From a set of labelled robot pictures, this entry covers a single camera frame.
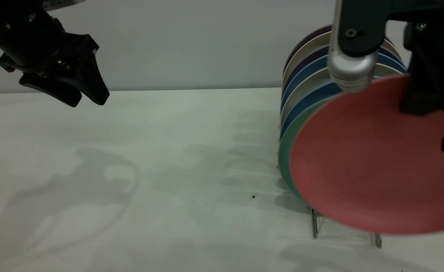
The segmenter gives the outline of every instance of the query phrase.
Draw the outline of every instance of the stack of plates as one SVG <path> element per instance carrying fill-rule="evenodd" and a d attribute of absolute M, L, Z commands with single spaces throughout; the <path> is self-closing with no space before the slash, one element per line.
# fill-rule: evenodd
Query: stack of plates
<path fill-rule="evenodd" d="M 326 217 L 381 234 L 444 230 L 444 114 L 400 113 L 409 85 L 382 44 L 369 89 L 341 93 L 326 60 L 331 27 L 304 38 L 283 74 L 279 169 L 288 188 Z"/>
<path fill-rule="evenodd" d="M 289 170 L 289 155 L 296 135 L 321 105 L 341 92 L 329 76 L 328 60 L 331 26 L 309 34 L 289 55 L 283 73 L 279 170 L 288 188 L 302 198 Z M 406 68 L 393 43 L 386 38 L 378 54 L 375 76 L 402 74 Z"/>

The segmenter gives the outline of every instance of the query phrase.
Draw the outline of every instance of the white table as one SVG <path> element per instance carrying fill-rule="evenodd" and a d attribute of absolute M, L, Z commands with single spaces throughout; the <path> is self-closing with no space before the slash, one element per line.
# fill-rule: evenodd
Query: white table
<path fill-rule="evenodd" d="M 444 272 L 444 233 L 312 240 L 276 169 L 280 96 L 0 94 L 0 271 Z"/>

